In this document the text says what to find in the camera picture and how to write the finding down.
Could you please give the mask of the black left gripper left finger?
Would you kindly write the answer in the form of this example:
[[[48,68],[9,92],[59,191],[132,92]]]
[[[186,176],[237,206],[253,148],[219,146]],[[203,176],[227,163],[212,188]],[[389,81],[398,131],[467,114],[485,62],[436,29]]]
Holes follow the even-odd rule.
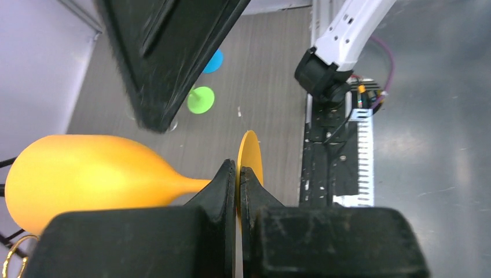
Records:
[[[24,277],[234,277],[235,162],[182,206],[57,216]]]

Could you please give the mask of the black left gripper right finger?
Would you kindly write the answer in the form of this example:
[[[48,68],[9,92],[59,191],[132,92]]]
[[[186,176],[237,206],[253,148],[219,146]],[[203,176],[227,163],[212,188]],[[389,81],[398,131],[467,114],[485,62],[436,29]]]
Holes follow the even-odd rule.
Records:
[[[244,277],[429,277],[416,235],[384,207],[287,207],[240,170]]]

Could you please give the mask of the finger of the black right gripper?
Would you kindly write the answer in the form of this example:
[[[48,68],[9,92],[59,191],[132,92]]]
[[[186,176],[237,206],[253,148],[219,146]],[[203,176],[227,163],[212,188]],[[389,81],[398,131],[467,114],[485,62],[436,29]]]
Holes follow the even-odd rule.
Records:
[[[247,5],[223,0],[97,1],[135,114],[146,122],[174,119]]]

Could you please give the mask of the blue wine glass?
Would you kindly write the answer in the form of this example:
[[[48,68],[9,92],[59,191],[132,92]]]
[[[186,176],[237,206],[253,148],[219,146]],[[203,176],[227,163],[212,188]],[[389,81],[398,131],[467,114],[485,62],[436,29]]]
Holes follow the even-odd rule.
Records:
[[[221,67],[223,60],[224,60],[223,52],[220,49],[218,49],[207,63],[202,73],[210,74],[217,71]]]

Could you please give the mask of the green wine glass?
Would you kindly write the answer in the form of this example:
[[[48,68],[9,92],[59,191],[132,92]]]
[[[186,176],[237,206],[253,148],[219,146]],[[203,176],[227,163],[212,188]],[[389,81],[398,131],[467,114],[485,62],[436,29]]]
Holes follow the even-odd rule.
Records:
[[[215,94],[210,87],[193,87],[188,95],[187,107],[193,114],[203,114],[211,109],[214,101]]]

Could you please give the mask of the orange wine glass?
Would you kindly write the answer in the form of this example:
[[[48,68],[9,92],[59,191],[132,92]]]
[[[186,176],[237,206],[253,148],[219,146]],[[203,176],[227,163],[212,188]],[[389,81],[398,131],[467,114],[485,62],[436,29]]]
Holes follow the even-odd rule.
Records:
[[[165,209],[209,180],[176,171],[147,146],[124,137],[59,134],[38,139],[10,167],[5,202],[14,222],[40,235],[58,215]]]

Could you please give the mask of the clear wine glass front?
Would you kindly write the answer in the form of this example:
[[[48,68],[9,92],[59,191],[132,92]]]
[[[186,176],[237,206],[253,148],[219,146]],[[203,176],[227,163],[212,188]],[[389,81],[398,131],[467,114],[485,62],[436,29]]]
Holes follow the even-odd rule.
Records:
[[[126,116],[133,120],[140,129],[145,129],[157,134],[165,134],[174,131],[178,126],[177,118],[172,119],[170,122],[159,123],[143,121],[138,115],[135,114],[131,107],[127,107],[125,110]]]

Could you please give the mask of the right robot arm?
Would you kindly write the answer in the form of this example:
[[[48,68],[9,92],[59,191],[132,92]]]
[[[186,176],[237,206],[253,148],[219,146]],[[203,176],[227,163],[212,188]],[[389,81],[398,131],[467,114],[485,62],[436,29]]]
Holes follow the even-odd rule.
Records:
[[[139,127],[165,133],[247,1],[97,1]],[[321,103],[348,89],[361,51],[393,1],[346,1],[294,77]]]

